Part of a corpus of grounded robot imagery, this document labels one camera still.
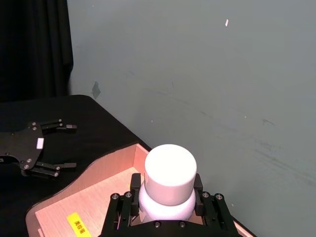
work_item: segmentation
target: wooden board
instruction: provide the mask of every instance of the wooden board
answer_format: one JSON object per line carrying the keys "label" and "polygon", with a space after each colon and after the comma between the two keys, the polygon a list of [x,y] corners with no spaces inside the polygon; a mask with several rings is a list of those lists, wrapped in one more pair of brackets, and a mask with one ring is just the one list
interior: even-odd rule
{"label": "wooden board", "polygon": [[[30,209],[26,218],[30,237],[76,237],[67,220],[74,212],[90,234],[98,237],[111,194],[123,195],[129,191],[131,175],[144,174],[147,154],[148,151],[136,144],[97,159],[64,190]],[[195,213],[189,221],[202,224]],[[235,225],[242,237],[253,237],[238,223]]]}
{"label": "wooden board", "polygon": [[93,237],[100,235],[113,193],[129,191],[132,167],[35,213],[45,237],[76,237],[67,216],[76,212]]}

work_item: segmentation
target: yellow sticker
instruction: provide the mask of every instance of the yellow sticker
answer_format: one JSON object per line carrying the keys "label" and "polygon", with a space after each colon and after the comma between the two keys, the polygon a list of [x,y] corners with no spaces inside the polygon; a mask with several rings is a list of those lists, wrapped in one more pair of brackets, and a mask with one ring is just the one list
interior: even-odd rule
{"label": "yellow sticker", "polygon": [[91,237],[91,234],[76,212],[67,216],[67,220],[77,237]]}

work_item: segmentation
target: black tablecloth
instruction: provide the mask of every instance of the black tablecloth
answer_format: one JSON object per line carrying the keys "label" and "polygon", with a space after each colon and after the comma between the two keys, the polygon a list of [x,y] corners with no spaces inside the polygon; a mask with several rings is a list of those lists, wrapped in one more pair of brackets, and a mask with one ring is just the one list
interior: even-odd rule
{"label": "black tablecloth", "polygon": [[56,181],[21,175],[17,166],[0,165],[0,236],[28,236],[28,208],[65,188],[97,158],[131,144],[146,146],[90,97],[74,95],[0,104],[0,132],[17,131],[30,121],[62,119],[78,126],[76,134],[45,137],[43,161],[76,162],[75,172],[61,172]]}

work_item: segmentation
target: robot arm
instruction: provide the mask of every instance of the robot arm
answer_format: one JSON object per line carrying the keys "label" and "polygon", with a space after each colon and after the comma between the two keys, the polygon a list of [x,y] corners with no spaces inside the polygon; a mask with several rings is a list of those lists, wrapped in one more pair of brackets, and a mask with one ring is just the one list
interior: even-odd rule
{"label": "robot arm", "polygon": [[17,132],[0,133],[0,164],[14,163],[23,176],[57,177],[62,168],[75,168],[76,163],[48,164],[42,157],[44,136],[53,132],[75,133],[77,126],[64,125],[61,119],[30,122]]}

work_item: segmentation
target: white cylindrical object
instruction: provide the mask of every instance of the white cylindrical object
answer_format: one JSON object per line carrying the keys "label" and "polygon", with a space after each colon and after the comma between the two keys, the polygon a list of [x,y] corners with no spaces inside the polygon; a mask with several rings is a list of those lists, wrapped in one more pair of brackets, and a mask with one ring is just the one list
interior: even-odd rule
{"label": "white cylindrical object", "polygon": [[147,194],[144,183],[139,190],[139,209],[141,211],[140,215],[143,223],[154,220],[187,221],[193,213],[195,203],[196,196],[194,190],[191,191],[191,195],[188,200],[175,206],[166,206],[154,201]]}
{"label": "white cylindrical object", "polygon": [[145,160],[146,192],[162,205],[180,205],[189,199],[196,173],[196,160],[187,149],[171,144],[155,147]]}

